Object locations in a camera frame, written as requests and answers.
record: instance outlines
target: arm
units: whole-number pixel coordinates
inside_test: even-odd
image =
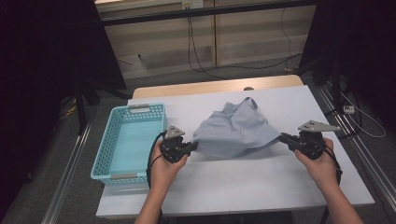
[[[161,156],[160,151],[161,141],[158,141],[154,147],[152,153],[151,162],[155,158]],[[170,163],[166,161],[163,157],[160,157],[151,167],[151,188],[148,192],[148,197],[137,216],[135,224],[156,224],[158,221],[158,216],[165,200],[166,194],[176,179],[177,172],[186,164],[187,155],[184,156],[177,163]]]
[[[324,138],[324,142],[331,149],[330,152],[333,154],[332,140]],[[306,167],[309,175],[322,192],[329,207],[333,223],[363,223],[358,213],[337,184],[335,164],[332,158],[326,153],[323,153],[320,158],[312,161],[299,150],[294,150],[294,153],[297,159]]]

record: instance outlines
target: plastic basket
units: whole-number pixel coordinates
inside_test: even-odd
[[[147,187],[147,161],[155,137],[166,128],[163,104],[118,106],[111,110],[91,178],[104,184]]]

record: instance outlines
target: table surface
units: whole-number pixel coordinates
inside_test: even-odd
[[[281,80],[278,83],[283,88],[277,88],[277,80]],[[285,88],[288,81],[291,87]],[[237,104],[250,96],[273,127],[285,133],[298,134],[297,127],[310,119],[327,123],[312,93],[302,84],[297,76],[284,76],[183,84],[183,88],[178,88],[179,85],[144,88],[136,90],[134,99],[128,104],[164,103],[168,123],[185,131],[185,140],[190,141],[194,130],[213,110],[221,110],[225,102]],[[241,91],[245,87],[253,87],[255,91]],[[149,92],[150,98],[144,98],[142,92]],[[356,205],[373,203],[335,134],[323,135],[334,140],[337,158],[344,171],[341,188],[348,199]],[[96,215],[135,217],[146,194],[143,189],[107,185]],[[293,210],[324,204],[320,191],[304,166],[286,145],[276,143],[238,160],[219,160],[191,153],[168,192],[163,212],[166,216],[213,215]]]

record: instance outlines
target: hand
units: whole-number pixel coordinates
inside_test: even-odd
[[[176,163],[170,163],[167,161],[160,151],[160,145],[162,141],[158,141],[154,147],[151,157],[151,189],[169,190],[169,187],[176,179],[177,172],[187,162],[187,155],[183,156],[180,161]]]
[[[332,140],[323,138],[327,149],[334,155]],[[332,158],[324,153],[312,161],[307,158],[299,150],[294,150],[294,154],[297,159],[306,167],[311,178],[315,181],[318,188],[323,191],[325,188],[336,188],[338,186],[336,174],[335,174],[335,163]]]

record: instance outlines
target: cloth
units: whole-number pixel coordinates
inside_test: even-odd
[[[214,111],[193,135],[195,152],[219,158],[239,158],[277,142],[280,133],[259,113],[256,102],[247,97],[239,105],[226,103]]]

